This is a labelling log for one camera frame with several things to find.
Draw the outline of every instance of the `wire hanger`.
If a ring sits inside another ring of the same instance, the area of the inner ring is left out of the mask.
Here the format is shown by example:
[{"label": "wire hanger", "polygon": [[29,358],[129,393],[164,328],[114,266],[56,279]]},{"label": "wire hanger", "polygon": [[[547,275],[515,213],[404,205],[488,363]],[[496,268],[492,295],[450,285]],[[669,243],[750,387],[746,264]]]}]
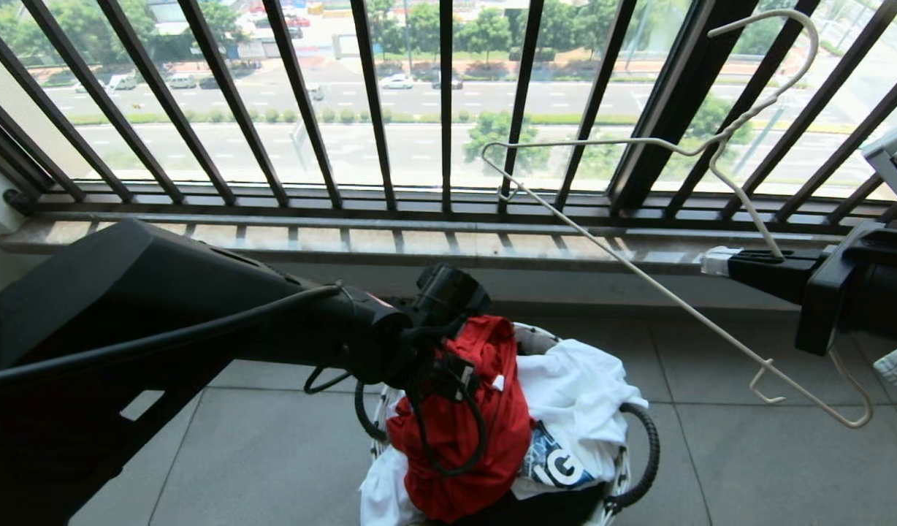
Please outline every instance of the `wire hanger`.
[{"label": "wire hanger", "polygon": [[740,199],[745,209],[747,209],[747,212],[750,215],[750,219],[753,220],[753,223],[756,224],[757,229],[763,236],[763,240],[765,240],[766,245],[770,249],[770,252],[773,253],[775,257],[783,259],[782,251],[779,250],[779,246],[776,245],[776,241],[773,239],[773,236],[767,229],[766,224],[763,223],[763,219],[760,217],[760,214],[757,213],[756,207],[753,206],[753,202],[750,201],[750,198],[747,196],[744,190],[740,186],[738,186],[738,184],[734,183],[727,175],[725,175],[725,173],[722,172],[722,170],[719,169],[717,163],[720,154],[722,154],[723,150],[727,146],[728,140],[731,139],[732,134],[735,133],[740,126],[743,126],[744,123],[748,122],[748,120],[755,117],[758,113],[761,113],[761,111],[763,111],[767,107],[772,106],[772,104],[776,104],[776,101],[779,99],[780,94],[783,94],[783,92],[790,89],[790,87],[793,87],[793,84],[796,84],[797,81],[799,81],[799,79],[801,79],[803,75],[809,71],[809,67],[812,66],[812,61],[815,59],[816,50],[819,49],[819,33],[815,28],[815,24],[812,23],[812,19],[809,19],[809,17],[805,14],[794,9],[773,9],[746,17],[741,20],[733,21],[732,23],[725,24],[725,26],[716,27],[715,29],[710,30],[707,34],[709,39],[712,39],[712,37],[718,37],[720,34],[729,33],[733,30],[740,29],[741,27],[748,26],[749,24],[756,23],[756,21],[773,17],[786,17],[796,20],[802,24],[802,26],[806,29],[806,33],[809,34],[809,52],[806,54],[806,59],[803,62],[802,67],[800,67],[800,69],[792,77],[790,77],[790,79],[787,80],[786,83],[783,83],[782,86],[780,86],[772,94],[770,94],[767,99],[764,99],[763,101],[755,104],[755,106],[752,106],[749,110],[745,111],[745,113],[742,113],[732,123],[730,123],[729,126],[725,127],[725,129],[720,131],[718,134],[710,137],[695,149],[685,150],[683,148],[680,148],[678,145],[673,144],[672,142],[662,139],[655,139],[654,137],[628,137],[628,139],[615,140],[560,140],[553,142],[528,142],[522,144],[493,141],[486,144],[481,150],[481,159],[484,160],[484,162],[487,163],[488,166],[492,167],[492,169],[496,170],[498,173],[504,176],[505,179],[508,179],[510,183],[515,185],[513,191],[509,194],[509,196],[504,196],[504,194],[501,193],[501,190],[498,189],[497,195],[499,199],[509,201],[510,199],[513,199],[513,197],[516,196],[516,194],[518,194],[519,192],[527,194],[529,197],[531,197],[531,199],[535,200],[537,203],[549,210],[549,212],[552,213],[553,216],[556,216],[563,223],[568,224],[568,226],[573,227],[573,229],[578,231],[579,234],[585,236],[588,240],[591,240],[592,243],[596,244],[606,253],[610,254],[610,256],[621,262],[622,265],[631,270],[631,272],[635,273],[647,283],[656,287],[656,290],[659,290],[660,292],[665,294],[665,296],[669,297],[672,302],[678,304],[678,306],[682,307],[682,309],[687,313],[692,314],[695,319],[705,324],[709,329],[713,330],[713,332],[719,334],[720,337],[722,337],[727,342],[731,343],[732,346],[735,346],[739,351],[747,355],[750,359],[753,360],[753,362],[758,363],[760,366],[760,370],[756,374],[755,378],[750,381],[749,388],[750,391],[755,393],[755,395],[763,400],[764,403],[779,403],[783,402],[783,400],[786,400],[785,397],[767,397],[763,395],[763,393],[760,392],[757,387],[757,383],[760,382],[763,374],[773,373],[774,376],[778,376],[779,379],[782,379],[793,389],[796,389],[797,392],[800,392],[803,396],[808,397],[810,402],[814,403],[820,409],[828,413],[828,415],[832,416],[833,419],[841,422],[845,426],[852,427],[853,429],[858,429],[859,427],[865,426],[867,422],[870,422],[870,419],[874,415],[873,402],[870,400],[870,396],[869,394],[867,394],[867,391],[860,385],[860,383],[857,382],[857,380],[855,380],[850,375],[848,369],[845,367],[845,364],[841,360],[841,356],[837,354],[835,349],[829,351],[828,353],[829,357],[831,357],[832,359],[832,363],[835,364],[837,372],[839,372],[843,379],[845,379],[850,384],[850,386],[852,386],[853,389],[855,389],[856,392],[860,394],[860,397],[862,397],[863,400],[863,406],[865,406],[865,412],[863,412],[863,415],[857,420],[846,419],[845,416],[842,416],[842,414],[833,409],[832,406],[829,406],[827,403],[820,400],[819,397],[816,397],[815,395],[810,393],[808,389],[805,389],[805,387],[802,387],[801,385],[799,385],[799,383],[795,382],[795,380],[791,379],[789,376],[786,376],[785,373],[773,366],[773,359],[763,359],[760,355],[753,352],[752,349],[750,349],[748,346],[745,346],[745,344],[740,342],[740,340],[736,339],[731,334],[726,332],[726,330],[722,329],[712,320],[708,319],[705,314],[698,312],[695,307],[691,306],[689,303],[686,303],[685,300],[683,300],[679,296],[676,296],[675,293],[650,277],[649,274],[646,274],[645,272],[643,272],[643,270],[640,270],[639,267],[633,265],[630,260],[626,259],[619,252],[611,249],[608,244],[603,243],[602,240],[599,240],[597,237],[592,236],[592,234],[589,233],[588,230],[583,229],[580,224],[576,223],[559,210],[556,210],[556,207],[553,207],[551,204],[546,202],[545,199],[539,197],[538,194],[533,192],[533,190],[529,189],[523,183],[519,182],[519,180],[514,179],[513,176],[506,173],[504,169],[501,169],[501,167],[499,167],[497,164],[492,163],[491,159],[488,159],[488,156],[486,156],[486,151],[493,146],[503,146],[505,148],[512,148],[516,150],[521,148],[542,148],[549,146],[591,146],[595,144],[653,144],[656,146],[661,146],[668,150],[672,150],[672,152],[682,154],[683,156],[692,157],[697,156],[697,154],[699,153],[702,153],[710,145],[717,143],[718,149],[715,150],[715,153],[712,154],[711,159],[709,160],[709,169],[711,170],[711,173],[714,174],[715,177],[720,179],[723,183],[725,183],[726,186],[730,187],[733,193],[738,196],[738,199]]}]

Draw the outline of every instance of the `laundry basket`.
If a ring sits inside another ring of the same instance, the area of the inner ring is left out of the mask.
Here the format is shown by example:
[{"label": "laundry basket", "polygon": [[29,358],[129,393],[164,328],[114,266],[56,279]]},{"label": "laundry basket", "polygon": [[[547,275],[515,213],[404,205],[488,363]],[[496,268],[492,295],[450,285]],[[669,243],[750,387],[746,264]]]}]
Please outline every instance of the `laundry basket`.
[{"label": "laundry basket", "polygon": [[[522,329],[528,329],[530,332],[538,333],[548,337],[549,339],[555,340],[558,342],[559,338],[555,335],[546,332],[544,329],[540,329],[540,327],[533,327],[526,324],[515,323],[515,326],[522,327]],[[358,392],[356,393],[358,396],[355,397],[355,403],[364,405],[364,397],[362,396],[364,393],[364,386],[361,384],[358,385]],[[389,404],[398,400],[399,397],[402,396],[402,392],[398,389],[393,389],[390,386],[384,386],[381,390],[381,397],[379,397],[378,403],[376,403],[376,407],[374,413],[369,418],[368,422],[365,422],[366,425],[371,425],[376,427],[376,429],[382,430],[382,432],[386,432],[386,420],[387,420],[387,407]],[[627,413],[629,415],[635,416],[640,422],[643,424],[644,429],[646,430],[646,436],[649,441],[649,459],[646,461],[646,468],[643,470],[643,476],[640,477],[638,483],[635,486],[631,486],[631,472],[630,472],[630,452],[628,447],[622,446],[619,449],[618,456],[614,460],[614,468],[615,468],[615,477],[610,482],[603,483],[599,486],[602,489],[602,494],[600,499],[596,499],[596,506],[592,509],[591,514],[589,514],[588,519],[585,519],[585,522],[581,523],[581,526],[608,526],[614,522],[614,517],[627,506],[631,506],[633,503],[638,502],[645,494],[648,492],[650,486],[653,484],[653,480],[656,479],[656,472],[659,469],[660,464],[660,439],[658,434],[656,433],[656,426],[653,424],[653,421],[646,415],[645,410],[642,408],[632,405],[629,403],[622,404],[621,412]],[[364,415],[364,407],[359,407],[358,415]],[[384,450],[390,447],[389,443],[385,440],[372,439],[371,442],[371,455],[376,459],[376,457],[380,456]],[[562,495],[562,493],[551,493],[549,495]]]}]

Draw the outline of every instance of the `black metal bar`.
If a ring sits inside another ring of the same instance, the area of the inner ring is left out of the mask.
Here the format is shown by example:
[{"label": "black metal bar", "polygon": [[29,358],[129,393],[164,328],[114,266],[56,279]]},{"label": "black metal bar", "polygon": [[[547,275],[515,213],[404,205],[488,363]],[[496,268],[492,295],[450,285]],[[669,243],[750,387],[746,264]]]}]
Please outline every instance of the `black metal bar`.
[{"label": "black metal bar", "polygon": [[98,153],[95,153],[95,150],[88,144],[88,141],[75,131],[75,127],[72,126],[72,123],[65,118],[62,111],[52,102],[52,99],[49,99],[49,96],[45,94],[37,81],[27,72],[27,69],[1,37],[0,62],[11,76],[14,77],[14,80],[17,80],[17,84],[19,84],[24,92],[26,92],[27,96],[30,96],[30,99],[37,104],[42,113],[44,113],[49,121],[53,123],[58,132],[62,134],[62,137],[65,137],[65,139],[72,144],[72,147],[81,154],[85,159],[85,162],[88,162],[89,166],[98,173],[98,176],[100,176],[102,180],[114,190],[114,193],[124,202],[132,200],[134,194],[132,194],[131,191],[127,189],[127,186],[124,186],[124,183],[114,175],[114,172],[112,172],[110,167],[105,164],[104,160],[101,159],[101,156],[98,156]]},{"label": "black metal bar", "polygon": [[393,182],[391,173],[389,173],[387,136],[384,134],[384,117],[381,111],[381,92],[378,89],[378,75],[375,73],[374,47],[371,43],[370,22],[367,19],[367,7],[364,5],[364,0],[351,0],[351,14],[354,17],[354,32],[358,37],[358,51],[361,53],[361,70],[364,73],[367,103],[371,110],[371,124],[374,126],[374,140],[378,146],[378,159],[381,161],[384,194],[387,197],[388,210],[396,210]]},{"label": "black metal bar", "polygon": [[[818,7],[818,4],[819,0],[799,0],[795,3],[793,9],[811,15],[812,11]],[[786,24],[783,24],[782,30],[779,31],[773,44],[770,45],[770,49],[766,51],[766,55],[763,56],[763,60],[758,64],[755,73],[750,77],[750,81],[744,86],[738,101],[733,104],[725,120],[718,126],[718,131],[715,133],[720,133],[720,131],[726,129],[728,124],[753,106],[760,94],[762,94],[763,88],[766,87],[766,84],[779,70],[779,65],[782,64],[783,59],[786,58],[787,53],[792,49],[793,43],[795,43],[800,33],[802,33],[802,24],[798,21],[789,19],[786,21]],[[676,213],[685,204],[686,199],[692,196],[695,186],[702,181],[702,177],[705,177],[706,172],[709,171],[709,161],[714,156],[716,150],[718,150],[718,146],[712,144],[696,161],[695,166],[692,167],[689,175],[686,176],[685,182],[682,183],[682,186],[676,192],[676,196],[673,197],[673,200],[669,202],[669,206],[666,207],[666,217],[676,217]]]},{"label": "black metal bar", "polygon": [[60,184],[62,189],[72,196],[73,199],[77,201],[85,200],[85,192],[69,179],[69,176],[65,171],[53,162],[42,148],[38,146],[37,141],[34,141],[27,132],[23,130],[23,127],[19,126],[17,121],[15,121],[14,118],[10,116],[10,113],[8,113],[1,105],[0,126],[6,133],[10,134],[14,141],[17,141],[18,145],[22,147],[26,153],[42,167],[42,169],[45,170],[47,176],[51,177],[49,183],[51,183],[52,180],[55,180]]},{"label": "black metal bar", "polygon": [[188,123],[185,114],[182,113],[182,110],[179,110],[179,104],[175,101],[168,87],[166,87],[165,80],[162,79],[159,71],[153,65],[147,50],[140,42],[140,37],[137,36],[134,27],[127,20],[126,13],[121,9],[121,4],[118,3],[118,0],[105,0],[99,2],[98,5],[104,11],[104,16],[107,17],[108,23],[111,24],[115,33],[118,34],[118,38],[121,39],[124,49],[127,50],[131,59],[134,60],[134,64],[137,66],[140,74],[147,81],[147,86],[159,100],[159,104],[164,109],[166,115],[169,116],[172,125],[175,126],[182,140],[186,141],[189,152],[192,152],[192,156],[195,156],[195,160],[199,162],[199,166],[205,171],[208,180],[211,180],[213,186],[218,189],[218,193],[221,194],[225,204],[234,204],[234,193],[232,193],[228,184],[224,182],[224,178],[221,177],[221,173],[218,172],[215,163],[208,156],[205,147],[202,146],[202,141],[199,140],[195,131],[192,130],[192,126]]},{"label": "black metal bar", "polygon": [[299,105],[299,113],[302,114],[302,125],[305,126],[305,133],[308,134],[309,141],[312,143],[312,149],[316,153],[318,170],[322,172],[322,178],[325,179],[325,189],[328,190],[329,199],[332,200],[332,207],[340,209],[342,207],[341,194],[339,194],[338,187],[335,185],[335,177],[332,176],[332,163],[329,162],[329,154],[325,150],[322,134],[318,130],[318,119],[316,119],[316,113],[312,109],[309,90],[305,89],[305,80],[302,79],[302,70],[299,69],[296,50],[292,47],[292,40],[286,28],[283,9],[278,0],[264,0],[264,9],[270,20],[272,32],[274,32],[279,56],[283,59],[283,66],[286,69],[287,77],[289,77],[289,85],[292,87],[292,93],[296,97],[296,103]]},{"label": "black metal bar", "polygon": [[860,123],[859,127],[856,127],[856,129],[848,136],[848,139],[846,139],[835,152],[828,157],[825,164],[822,164],[819,169],[815,170],[815,173],[812,174],[812,177],[810,177],[805,184],[803,184],[802,188],[790,196],[790,198],[786,200],[786,203],[776,211],[773,215],[773,220],[786,221],[789,216],[792,216],[799,206],[802,205],[813,192],[818,190],[820,186],[825,184],[828,178],[835,173],[835,170],[839,169],[841,163],[844,163],[848,157],[852,156],[852,153],[857,150],[858,146],[860,146],[863,141],[867,140],[867,137],[877,129],[877,126],[879,126],[880,123],[882,123],[883,120],[896,109],[896,107],[897,83],[890,88],[883,99],[880,99],[880,102],[874,107],[874,110],[867,115],[866,119]]},{"label": "black metal bar", "polygon": [[[627,28],[630,26],[635,7],[636,0],[623,0],[619,4],[617,12],[614,13],[614,19],[608,30],[608,44],[605,46],[605,54],[601,57],[601,64],[598,64],[598,76],[595,77],[595,83],[592,84],[592,93],[589,94],[588,101],[585,103],[585,111],[582,113],[579,134],[576,136],[578,140],[585,140],[592,136],[595,119],[598,117],[598,109],[601,107],[601,101],[605,99],[605,90],[608,89],[608,81],[611,73],[614,71],[614,63],[618,60],[618,53],[621,53],[623,39],[625,39],[627,34]],[[585,147],[577,145],[572,150],[572,156],[569,157],[568,166],[565,168],[565,177],[562,179],[562,188],[556,194],[555,207],[559,210],[565,206],[565,201],[568,200],[569,191],[572,189],[572,180],[575,180],[575,175],[578,173],[583,153],[585,153]]]},{"label": "black metal bar", "polygon": [[194,34],[195,40],[199,44],[199,49],[202,50],[202,55],[205,56],[205,62],[208,62],[212,76],[215,77],[215,81],[217,81],[218,87],[221,88],[221,93],[224,94],[224,99],[228,103],[231,113],[234,114],[234,119],[239,129],[241,129],[241,133],[244,134],[244,139],[248,141],[248,146],[251,147],[254,159],[257,160],[261,170],[264,170],[264,176],[276,198],[276,202],[281,207],[288,207],[289,196],[283,190],[279,177],[276,176],[276,171],[270,162],[270,156],[267,155],[264,143],[254,128],[254,123],[248,114],[247,107],[241,101],[241,94],[237,92],[237,87],[234,86],[231,72],[229,72],[228,66],[224,63],[224,58],[221,57],[221,51],[218,50],[218,41],[215,40],[211,27],[208,27],[208,24],[205,22],[205,15],[202,14],[201,7],[195,0],[179,0],[179,7],[182,7],[182,13],[186,17],[188,27],[191,28],[192,34]]},{"label": "black metal bar", "polygon": [[[679,143],[716,77],[725,65],[742,30],[709,39],[715,27],[748,17],[758,0],[695,2],[670,50],[653,94],[646,101],[634,137],[659,137]],[[628,146],[608,187],[610,213],[638,207],[656,181],[672,152],[659,146]]]},{"label": "black metal bar", "polygon": [[[837,93],[839,88],[843,86],[845,80],[848,80],[848,77],[855,71],[860,61],[865,58],[867,51],[870,51],[874,44],[877,43],[880,34],[883,34],[883,31],[890,25],[890,22],[893,21],[893,17],[896,16],[896,13],[897,0],[886,0],[880,5],[879,9],[874,13],[874,16],[871,17],[870,21],[867,23],[867,26],[860,31],[860,36],[857,37],[855,43],[852,44],[852,47],[849,47],[845,56],[841,57],[841,60],[835,66],[835,69],[832,70],[832,73],[829,74],[827,79],[825,79],[825,82],[822,83],[822,87],[813,94],[812,100],[809,100],[809,103],[803,108],[802,113],[799,113],[799,116],[797,116],[793,123],[790,124],[789,129],[787,129],[785,133],[783,133],[783,136],[776,141],[776,145],[773,146],[773,149],[766,154],[766,157],[763,157],[763,160],[760,162],[757,169],[750,174],[750,177],[748,177],[748,180],[742,186],[744,192],[747,193],[748,196],[753,194],[758,186],[761,186],[761,183],[763,183],[767,176],[773,172],[773,169],[776,169],[776,165],[779,164],[779,161],[786,156],[786,153],[789,153],[790,148],[792,148],[796,144],[796,141],[799,141],[799,137],[802,137],[802,134],[806,132],[809,128],[809,124],[812,124],[812,122],[815,121],[815,118],[819,116],[819,113],[825,109],[826,104],[832,100],[832,97],[835,96],[835,93]],[[735,212],[738,212],[740,207],[740,199],[738,199],[738,197],[732,197],[732,199],[725,204],[722,212],[720,212],[720,217],[722,217],[722,219],[730,219]]]},{"label": "black metal bar", "polygon": [[4,174],[7,180],[17,186],[17,189],[30,197],[31,200],[37,200],[42,194],[42,190],[32,183],[28,175],[23,173],[24,167],[18,162],[17,156],[11,152],[10,147],[4,142],[4,135],[0,130],[0,173]]},{"label": "black metal bar", "polygon": [[877,221],[879,223],[890,223],[890,221],[895,219],[897,219],[897,201],[890,205],[887,212],[883,213]]},{"label": "black metal bar", "polygon": [[[519,133],[523,127],[523,111],[526,110],[526,94],[530,89],[530,77],[533,74],[533,57],[536,54],[536,41],[539,39],[539,25],[543,20],[543,0],[530,0],[530,9],[526,17],[526,34],[523,37],[521,47],[522,55],[519,57],[519,74],[516,76],[516,94],[513,99],[513,115],[510,117],[509,143],[519,142]],[[442,81],[442,89],[445,90],[445,80]],[[513,167],[516,164],[516,150],[508,148],[504,160],[504,171],[513,175]],[[510,193],[510,180],[504,177],[501,180],[501,194],[508,196]],[[504,199],[497,201],[498,213],[506,213],[508,203]]]},{"label": "black metal bar", "polygon": [[869,179],[865,180],[865,182],[857,187],[855,193],[850,194],[848,199],[841,201],[839,206],[836,206],[835,210],[828,214],[826,221],[828,221],[829,224],[839,223],[839,221],[847,217],[852,210],[860,205],[860,203],[863,203],[870,194],[873,194],[874,191],[880,187],[880,184],[883,184],[883,179],[878,174],[875,173],[870,176]]},{"label": "black metal bar", "polygon": [[451,1],[439,2],[439,100],[442,109],[442,212],[451,212]]},{"label": "black metal bar", "polygon": [[42,0],[23,0],[23,4],[27,7],[27,12],[30,13],[31,17],[33,17],[42,28],[42,33],[45,34],[47,39],[49,39],[49,42],[56,48],[56,51],[60,54],[62,60],[65,60],[65,63],[69,69],[72,70],[72,73],[75,73],[75,77],[77,77],[82,83],[82,86],[85,87],[85,90],[88,92],[89,96],[91,96],[92,100],[94,100],[95,104],[98,104],[102,113],[108,117],[112,126],[114,126],[115,129],[118,130],[118,133],[121,134],[124,142],[131,147],[131,150],[134,151],[134,154],[140,159],[140,162],[147,167],[147,170],[149,170],[153,179],[157,180],[159,185],[164,187],[166,193],[171,197],[172,202],[180,202],[182,200],[182,194],[179,192],[179,189],[175,187],[175,184],[172,183],[166,175],[166,172],[159,166],[156,157],[154,157],[153,153],[148,150],[147,145],[140,140],[134,127],[127,122],[124,114],[121,113],[118,106],[114,104],[114,101],[112,101],[111,97],[108,96],[108,93],[105,92],[104,86],[102,86],[98,79],[95,78],[94,73],[88,68],[88,64],[85,63],[85,59],[82,58],[81,54],[75,50],[75,45],[72,44],[72,41],[65,35],[61,27],[58,26],[56,19],[52,16],[52,13],[49,12],[48,7],[42,3]]}]

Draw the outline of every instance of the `red shirt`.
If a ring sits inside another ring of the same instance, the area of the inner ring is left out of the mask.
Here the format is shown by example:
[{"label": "red shirt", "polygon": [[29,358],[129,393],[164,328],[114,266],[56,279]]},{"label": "red shirt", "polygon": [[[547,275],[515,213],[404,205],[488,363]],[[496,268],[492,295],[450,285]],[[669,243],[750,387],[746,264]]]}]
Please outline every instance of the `red shirt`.
[{"label": "red shirt", "polygon": [[[442,476],[423,453],[416,416],[405,397],[396,406],[397,416],[388,420],[387,430],[392,445],[409,459],[404,484],[413,505],[430,519],[454,522],[495,503],[510,489],[532,429],[516,380],[516,340],[508,320],[473,317],[458,339],[446,343],[446,350],[474,363],[481,377],[474,398],[488,426],[484,455],[467,473]],[[492,386],[498,374],[504,376],[503,390]],[[432,395],[422,400],[421,412],[439,463],[446,469],[465,463],[478,447],[478,424],[468,404]]]}]

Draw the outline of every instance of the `floor tile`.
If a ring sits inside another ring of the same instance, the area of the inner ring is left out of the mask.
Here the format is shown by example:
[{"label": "floor tile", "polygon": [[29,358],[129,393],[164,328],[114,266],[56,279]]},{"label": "floor tile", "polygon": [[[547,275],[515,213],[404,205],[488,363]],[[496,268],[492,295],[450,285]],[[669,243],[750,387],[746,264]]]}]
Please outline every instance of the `floor tile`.
[{"label": "floor tile", "polygon": [[[860,350],[865,356],[866,362],[871,365],[883,356],[888,355],[897,349],[897,342],[895,340],[877,338],[876,336],[870,336],[869,334],[858,333],[853,336],[853,339],[858,343]],[[887,394],[890,395],[890,400],[897,403],[897,388],[890,385],[889,382],[886,382],[879,373],[876,374],[880,379],[880,383],[885,386]]]},{"label": "floor tile", "polygon": [[76,513],[71,526],[147,526],[199,402],[195,397]]},{"label": "floor tile", "polygon": [[[312,367],[287,363],[253,362],[236,359],[209,383],[212,387],[247,387],[247,389],[285,389],[301,392]],[[316,380],[317,385],[341,374],[339,369],[325,370]],[[355,380],[349,378],[328,388],[328,392],[353,393]]]},{"label": "floor tile", "polygon": [[152,524],[357,524],[371,460],[352,400],[206,390]]},{"label": "floor tile", "polygon": [[715,524],[897,524],[897,415],[850,430],[813,407],[676,406]]},{"label": "floor tile", "polygon": [[[831,359],[795,349],[795,324],[726,321],[719,325],[760,356],[773,359],[783,373],[826,403],[860,403],[860,395],[836,372]],[[759,366],[708,327],[684,321],[655,322],[650,326],[674,402],[763,404],[749,390]],[[842,338],[837,340],[836,348],[873,402],[889,402],[876,373],[855,344]],[[782,404],[812,404],[772,374],[767,374],[759,387],[766,396],[785,396]]]},{"label": "floor tile", "polygon": [[[675,409],[667,403],[653,403],[648,413],[660,434],[660,469],[649,492],[619,513],[616,523],[619,526],[708,524],[708,512]],[[631,473],[636,480],[646,466],[646,432],[633,416],[627,419],[630,423]]]},{"label": "floor tile", "polygon": [[670,402],[663,369],[645,324],[634,320],[554,316],[520,316],[514,321],[543,327],[560,338],[581,340],[619,357],[625,364],[627,382],[639,387],[647,400]]}]

